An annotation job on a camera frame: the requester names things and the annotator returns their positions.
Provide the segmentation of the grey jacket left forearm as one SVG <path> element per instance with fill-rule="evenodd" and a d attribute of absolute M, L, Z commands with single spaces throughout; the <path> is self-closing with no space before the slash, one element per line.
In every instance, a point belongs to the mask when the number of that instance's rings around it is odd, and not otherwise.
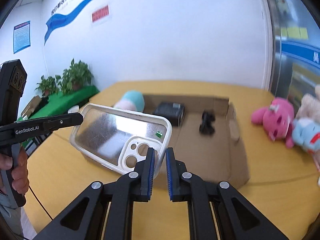
<path fill-rule="evenodd" d="M 21 208 L 12 209 L 7 195 L 1 192 L 1 214 L 5 219 L 11 230 L 23 236 L 23 229 L 21 224 Z"/>

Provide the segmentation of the person's left hand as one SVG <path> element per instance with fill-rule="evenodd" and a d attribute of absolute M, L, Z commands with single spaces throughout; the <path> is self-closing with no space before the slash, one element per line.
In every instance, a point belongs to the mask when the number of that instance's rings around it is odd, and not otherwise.
<path fill-rule="evenodd" d="M 18 155 L 18 165 L 11 172 L 13 181 L 12 187 L 19 194 L 25 195 L 29 189 L 29 179 L 28 179 L 28 155 L 24 148 L 20 147 L 20 152 Z M 10 170 L 12 167 L 12 158 L 1 154 L 1 170 Z"/>

